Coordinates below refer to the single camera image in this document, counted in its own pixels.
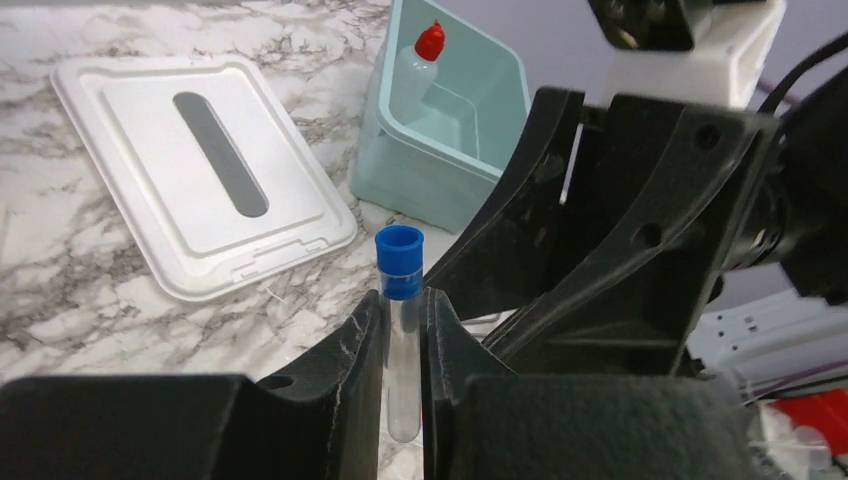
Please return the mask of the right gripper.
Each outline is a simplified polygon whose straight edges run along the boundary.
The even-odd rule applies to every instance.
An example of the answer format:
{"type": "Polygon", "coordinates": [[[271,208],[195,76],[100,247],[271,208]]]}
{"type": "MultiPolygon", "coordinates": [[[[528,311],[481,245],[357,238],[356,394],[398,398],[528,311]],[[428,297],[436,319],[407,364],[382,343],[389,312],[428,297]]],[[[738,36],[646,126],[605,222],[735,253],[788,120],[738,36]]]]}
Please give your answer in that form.
{"type": "Polygon", "coordinates": [[[673,375],[772,170],[769,114],[539,89],[506,169],[429,270],[522,374],[673,375]]]}

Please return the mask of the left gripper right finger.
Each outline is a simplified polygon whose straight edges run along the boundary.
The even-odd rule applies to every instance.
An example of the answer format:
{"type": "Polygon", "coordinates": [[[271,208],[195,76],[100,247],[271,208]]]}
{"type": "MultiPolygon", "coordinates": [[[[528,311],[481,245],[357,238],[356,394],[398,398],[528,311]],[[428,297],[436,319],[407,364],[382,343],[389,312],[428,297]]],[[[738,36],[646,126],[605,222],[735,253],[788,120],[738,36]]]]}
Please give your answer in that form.
{"type": "Polygon", "coordinates": [[[428,479],[754,479],[730,408],[691,379],[520,375],[422,296],[428,479]]]}

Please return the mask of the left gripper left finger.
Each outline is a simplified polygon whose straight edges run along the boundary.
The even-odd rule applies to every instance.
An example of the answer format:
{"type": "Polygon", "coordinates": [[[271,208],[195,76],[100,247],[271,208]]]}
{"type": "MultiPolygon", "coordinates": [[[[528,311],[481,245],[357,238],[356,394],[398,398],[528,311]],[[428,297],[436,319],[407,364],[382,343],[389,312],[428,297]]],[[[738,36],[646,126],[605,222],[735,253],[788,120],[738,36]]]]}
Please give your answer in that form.
{"type": "Polygon", "coordinates": [[[372,479],[382,321],[368,292],[284,368],[36,376],[1,390],[5,479],[372,479]]]}

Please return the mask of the blue capped test tube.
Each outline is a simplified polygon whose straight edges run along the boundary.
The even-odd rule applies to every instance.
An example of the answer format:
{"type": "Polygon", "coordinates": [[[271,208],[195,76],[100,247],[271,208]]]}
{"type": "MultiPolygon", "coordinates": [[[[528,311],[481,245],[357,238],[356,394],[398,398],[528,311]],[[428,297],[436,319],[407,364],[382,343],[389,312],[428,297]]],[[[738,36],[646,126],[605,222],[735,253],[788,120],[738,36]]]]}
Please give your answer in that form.
{"type": "Polygon", "coordinates": [[[399,443],[413,441],[421,428],[423,243],[418,228],[403,224],[386,226],[375,237],[386,426],[399,443]]]}

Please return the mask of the red capped squeeze bottle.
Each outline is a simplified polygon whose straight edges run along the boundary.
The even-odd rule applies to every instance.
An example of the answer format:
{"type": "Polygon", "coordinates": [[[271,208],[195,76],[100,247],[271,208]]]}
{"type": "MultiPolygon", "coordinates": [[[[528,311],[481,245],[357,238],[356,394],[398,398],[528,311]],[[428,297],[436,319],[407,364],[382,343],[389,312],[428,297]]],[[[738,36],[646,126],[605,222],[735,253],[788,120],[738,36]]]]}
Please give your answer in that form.
{"type": "Polygon", "coordinates": [[[400,124],[412,122],[426,93],[438,75],[437,60],[446,44],[446,33],[438,20],[423,30],[413,45],[404,47],[393,65],[389,100],[390,113],[400,124]]]}

